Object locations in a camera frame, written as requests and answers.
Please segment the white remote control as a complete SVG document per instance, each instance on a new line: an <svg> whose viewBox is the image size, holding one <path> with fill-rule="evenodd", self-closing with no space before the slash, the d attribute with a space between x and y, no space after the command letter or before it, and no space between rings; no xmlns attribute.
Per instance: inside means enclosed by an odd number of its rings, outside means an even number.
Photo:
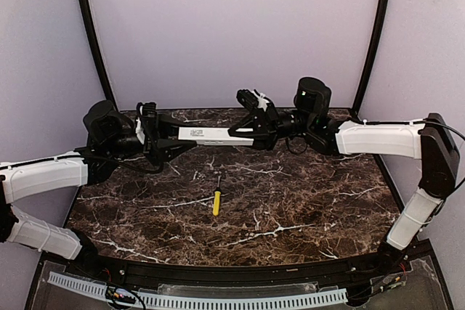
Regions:
<svg viewBox="0 0 465 310"><path fill-rule="evenodd" d="M177 135L178 140L194 141L197 145L204 146L246 146L253 145L254 140L230 136L228 128L209 127L180 127Z"/></svg>

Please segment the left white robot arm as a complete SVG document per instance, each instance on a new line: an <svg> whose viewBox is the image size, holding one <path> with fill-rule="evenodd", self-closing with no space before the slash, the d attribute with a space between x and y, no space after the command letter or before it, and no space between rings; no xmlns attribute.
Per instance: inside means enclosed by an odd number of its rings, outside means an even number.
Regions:
<svg viewBox="0 0 465 310"><path fill-rule="evenodd" d="M83 122L88 132L86 146L53 157L1 164L2 242L85 261L98 251L83 232L35 218L14 202L56 189L99 184L117 168L159 174L165 163L197 145L179 140L181 123L158 114L154 102L139 103L132 120L110 100L103 100L90 108Z"/></svg>

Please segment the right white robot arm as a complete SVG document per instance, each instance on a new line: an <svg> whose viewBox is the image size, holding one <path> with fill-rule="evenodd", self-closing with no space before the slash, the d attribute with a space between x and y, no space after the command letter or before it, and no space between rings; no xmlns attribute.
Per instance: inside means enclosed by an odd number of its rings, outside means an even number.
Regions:
<svg viewBox="0 0 465 310"><path fill-rule="evenodd" d="M384 240L384 247L405 250L461 183L457 132L438 113L413 121L336 120L328 114L331 90L322 81L299 79L293 110L280 112L270 98L241 89L236 95L248 115L229 128L233 137L251 139L271 150L279 139L302 138L323 155L396 155L421 161L421 180Z"/></svg>

